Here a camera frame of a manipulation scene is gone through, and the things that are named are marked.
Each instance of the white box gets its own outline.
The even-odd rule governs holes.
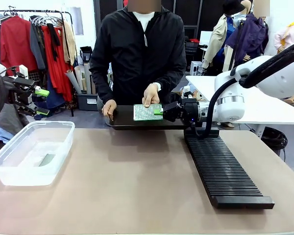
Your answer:
[[[202,72],[202,62],[201,61],[192,61],[191,63],[191,76],[199,76]]]
[[[0,150],[0,180],[7,186],[53,182],[73,142],[70,121],[35,121]]]

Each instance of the red garment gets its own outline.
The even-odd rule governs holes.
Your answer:
[[[45,38],[46,56],[50,78],[52,86],[55,88],[56,92],[62,94],[65,101],[72,101],[72,85],[65,73],[67,70],[72,70],[73,68],[64,61],[62,29],[54,29],[57,37],[59,38],[61,44],[60,46],[54,46],[51,44],[51,35],[48,27],[42,27]],[[56,61],[53,58],[51,47],[54,47],[58,54]]]
[[[30,22],[15,16],[2,22],[0,30],[0,61],[7,68],[24,65],[28,71],[37,68],[30,49]]]

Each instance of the hand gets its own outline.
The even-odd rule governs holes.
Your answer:
[[[285,47],[284,46],[280,46],[279,48],[278,48],[278,52],[279,53],[281,53],[282,51],[284,51],[285,50]]]
[[[102,108],[102,113],[105,117],[109,117],[113,120],[113,111],[117,108],[117,103],[111,99],[106,102],[104,107]]]
[[[243,59],[245,62],[246,61],[248,61],[248,60],[250,60],[250,56],[249,55],[246,55],[246,56],[244,56],[244,59]]]
[[[150,84],[144,92],[143,104],[146,108],[150,107],[150,104],[159,104],[160,99],[158,96],[157,84]]]

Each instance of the green circuit board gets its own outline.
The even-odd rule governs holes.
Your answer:
[[[143,104],[134,105],[134,121],[163,120],[162,115],[155,115],[162,108],[161,104],[151,104],[145,108]]]

